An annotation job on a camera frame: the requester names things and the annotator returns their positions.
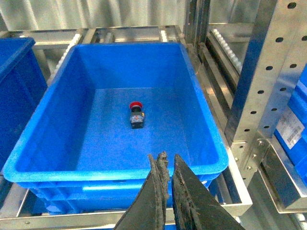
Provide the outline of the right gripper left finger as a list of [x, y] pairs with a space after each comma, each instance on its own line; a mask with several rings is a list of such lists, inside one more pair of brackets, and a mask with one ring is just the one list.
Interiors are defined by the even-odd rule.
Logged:
[[116, 230], [163, 230], [166, 222], [166, 206], [169, 199], [167, 153], [157, 159], [148, 155], [150, 172], [139, 193], [127, 211], [115, 225]]

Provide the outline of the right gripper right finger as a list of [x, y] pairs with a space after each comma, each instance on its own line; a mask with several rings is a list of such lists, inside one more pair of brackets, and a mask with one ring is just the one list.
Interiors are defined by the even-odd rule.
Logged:
[[211, 195], [184, 162], [175, 155], [172, 199], [178, 230], [243, 230]]

